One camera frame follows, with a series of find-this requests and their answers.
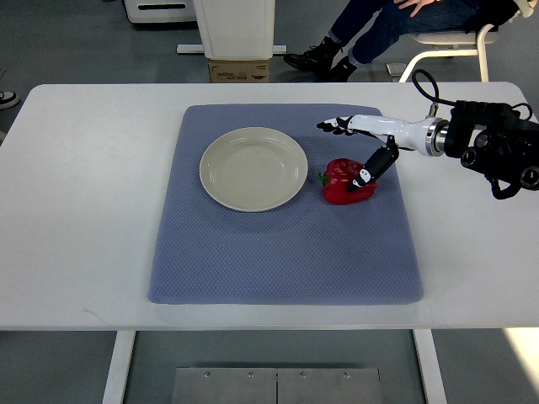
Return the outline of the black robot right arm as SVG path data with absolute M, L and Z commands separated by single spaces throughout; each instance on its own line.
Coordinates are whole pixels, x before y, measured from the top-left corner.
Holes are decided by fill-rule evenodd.
M 426 151 L 456 158 L 464 168 L 482 174 L 495 199 L 520 190 L 538 190 L 538 123 L 529 104 L 450 101 L 425 70 L 412 73 L 416 89 L 431 101 L 430 116 L 440 104 L 451 107 L 451 119 L 437 120 L 425 137 Z

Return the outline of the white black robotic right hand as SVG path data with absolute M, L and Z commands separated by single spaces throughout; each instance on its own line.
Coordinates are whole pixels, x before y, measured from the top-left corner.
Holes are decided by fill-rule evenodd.
M 386 140 L 367 160 L 359 174 L 347 186 L 348 192 L 364 188 L 375 182 L 395 163 L 400 149 L 420 152 L 428 157 L 438 157 L 443 150 L 436 145 L 437 127 L 442 119 L 429 117 L 419 122 L 407 122 L 387 117 L 356 114 L 337 117 L 317 124 L 317 128 L 335 135 L 360 133 Z

